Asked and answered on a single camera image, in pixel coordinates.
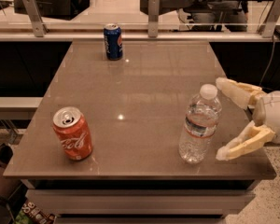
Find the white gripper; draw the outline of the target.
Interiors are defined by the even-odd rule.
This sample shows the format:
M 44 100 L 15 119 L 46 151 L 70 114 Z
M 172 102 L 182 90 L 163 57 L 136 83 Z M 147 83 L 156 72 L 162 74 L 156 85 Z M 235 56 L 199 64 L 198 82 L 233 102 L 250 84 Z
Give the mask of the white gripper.
M 242 109 L 255 107 L 252 119 L 241 133 L 217 151 L 218 161 L 230 161 L 252 153 L 271 142 L 280 144 L 280 91 L 266 94 L 261 87 L 226 77 L 216 79 L 217 88 Z

